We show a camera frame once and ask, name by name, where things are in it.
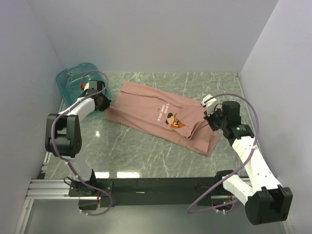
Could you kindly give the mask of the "pink t shirt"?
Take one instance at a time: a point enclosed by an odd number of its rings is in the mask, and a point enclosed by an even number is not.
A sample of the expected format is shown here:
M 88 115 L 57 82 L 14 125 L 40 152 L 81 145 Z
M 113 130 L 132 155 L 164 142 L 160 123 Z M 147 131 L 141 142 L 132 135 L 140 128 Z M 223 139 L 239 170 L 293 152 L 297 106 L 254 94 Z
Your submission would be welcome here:
M 209 155 L 220 137 L 205 110 L 198 100 L 126 81 L 105 118 Z

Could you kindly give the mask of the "teal plastic basin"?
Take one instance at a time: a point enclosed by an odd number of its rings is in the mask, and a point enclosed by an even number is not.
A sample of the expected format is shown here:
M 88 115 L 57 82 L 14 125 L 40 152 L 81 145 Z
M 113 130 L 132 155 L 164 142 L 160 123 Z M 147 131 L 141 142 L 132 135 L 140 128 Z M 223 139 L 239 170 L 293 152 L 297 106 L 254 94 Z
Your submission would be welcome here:
M 86 97 L 80 89 L 80 84 L 86 84 L 91 80 L 103 81 L 107 87 L 106 97 L 111 100 L 107 76 L 92 63 L 79 64 L 57 75 L 57 85 L 67 107 L 72 106 L 79 98 Z

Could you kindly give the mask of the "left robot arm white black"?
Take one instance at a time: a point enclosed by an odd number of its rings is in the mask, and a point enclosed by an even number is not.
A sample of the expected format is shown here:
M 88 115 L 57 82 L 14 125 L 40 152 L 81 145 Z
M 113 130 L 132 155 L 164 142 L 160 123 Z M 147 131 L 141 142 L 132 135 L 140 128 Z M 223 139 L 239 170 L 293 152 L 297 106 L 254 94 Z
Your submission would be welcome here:
M 111 100 L 105 96 L 107 85 L 103 81 L 91 80 L 83 87 L 83 93 L 73 105 L 58 114 L 49 114 L 46 121 L 45 148 L 60 158 L 70 169 L 70 186 L 87 196 L 98 190 L 94 170 L 83 159 L 80 123 L 93 111 L 103 112 L 110 107 Z

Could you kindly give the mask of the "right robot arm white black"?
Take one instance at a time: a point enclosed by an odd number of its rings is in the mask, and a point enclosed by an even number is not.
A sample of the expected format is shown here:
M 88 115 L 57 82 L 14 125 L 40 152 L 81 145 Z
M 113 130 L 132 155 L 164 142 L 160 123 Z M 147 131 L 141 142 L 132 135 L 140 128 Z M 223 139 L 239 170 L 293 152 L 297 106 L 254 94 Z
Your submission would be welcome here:
M 221 130 L 239 156 L 250 183 L 244 182 L 236 172 L 221 171 L 216 175 L 214 190 L 221 195 L 233 194 L 244 206 L 248 220 L 253 225 L 285 221 L 288 218 L 292 191 L 283 187 L 269 169 L 262 156 L 251 128 L 243 124 L 240 104 L 215 98 L 204 100 L 204 119 L 213 131 Z

